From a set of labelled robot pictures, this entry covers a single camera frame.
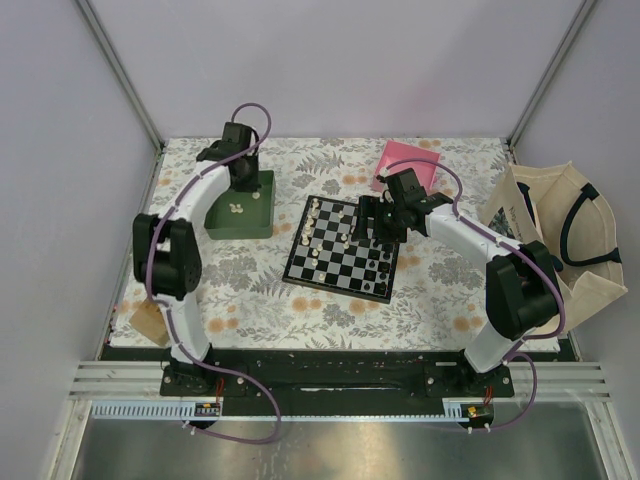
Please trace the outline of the green plastic tray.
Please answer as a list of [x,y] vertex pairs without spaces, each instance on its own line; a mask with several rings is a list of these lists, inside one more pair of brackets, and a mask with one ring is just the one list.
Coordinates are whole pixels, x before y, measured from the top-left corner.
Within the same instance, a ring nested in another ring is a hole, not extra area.
[[212,240],[267,239],[273,235],[275,174],[262,170],[254,192],[228,190],[211,206],[204,228]]

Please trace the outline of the black white chess board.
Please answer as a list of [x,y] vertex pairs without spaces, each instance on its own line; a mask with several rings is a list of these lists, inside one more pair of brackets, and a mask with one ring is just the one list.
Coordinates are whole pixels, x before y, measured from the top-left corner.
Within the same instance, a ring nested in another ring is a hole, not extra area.
[[286,283],[388,304],[399,257],[397,244],[355,241],[357,205],[309,196],[284,267]]

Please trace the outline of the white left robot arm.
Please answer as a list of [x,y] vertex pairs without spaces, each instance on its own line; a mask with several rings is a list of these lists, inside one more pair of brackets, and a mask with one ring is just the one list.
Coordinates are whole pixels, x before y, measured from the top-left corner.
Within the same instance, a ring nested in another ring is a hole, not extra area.
[[169,332],[172,357],[188,364],[182,383],[196,395],[216,386],[215,368],[203,362],[210,344],[203,333],[196,289],[202,260],[195,227],[228,190],[254,193],[258,180],[260,137],[254,128],[225,124],[222,137],[196,158],[190,179],[160,214],[133,221],[133,271],[149,301],[159,306]]

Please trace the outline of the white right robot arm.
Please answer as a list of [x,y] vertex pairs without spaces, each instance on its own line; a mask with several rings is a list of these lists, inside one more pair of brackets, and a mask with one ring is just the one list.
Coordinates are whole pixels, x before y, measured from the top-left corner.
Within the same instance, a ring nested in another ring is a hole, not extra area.
[[536,329],[554,317],[564,325],[552,255],[537,240],[520,243],[465,217],[457,196],[429,194],[411,168],[379,180],[386,185],[382,194],[358,199],[353,239],[400,244],[412,230],[453,249],[485,274],[488,322],[463,350],[465,365],[455,371],[457,388],[478,395],[490,385],[490,372],[513,358]]

